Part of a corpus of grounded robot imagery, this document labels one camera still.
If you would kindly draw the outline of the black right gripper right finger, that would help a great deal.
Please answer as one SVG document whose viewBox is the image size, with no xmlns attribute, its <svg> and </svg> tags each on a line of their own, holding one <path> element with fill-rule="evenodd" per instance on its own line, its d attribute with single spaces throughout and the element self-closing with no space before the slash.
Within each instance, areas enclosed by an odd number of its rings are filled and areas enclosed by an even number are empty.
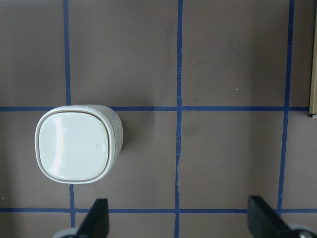
<svg viewBox="0 0 317 238">
<path fill-rule="evenodd" d="M 258 195 L 248 197 L 248 229 L 254 238 L 299 237 Z"/>
</svg>

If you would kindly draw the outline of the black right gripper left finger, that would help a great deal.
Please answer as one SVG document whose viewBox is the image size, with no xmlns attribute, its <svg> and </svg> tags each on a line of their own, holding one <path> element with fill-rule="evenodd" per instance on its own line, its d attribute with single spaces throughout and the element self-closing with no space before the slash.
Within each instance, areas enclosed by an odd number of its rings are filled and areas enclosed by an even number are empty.
<svg viewBox="0 0 317 238">
<path fill-rule="evenodd" d="M 106 238 L 109 233 L 109 212 L 106 198 L 96 199 L 77 231 L 78 238 Z"/>
</svg>

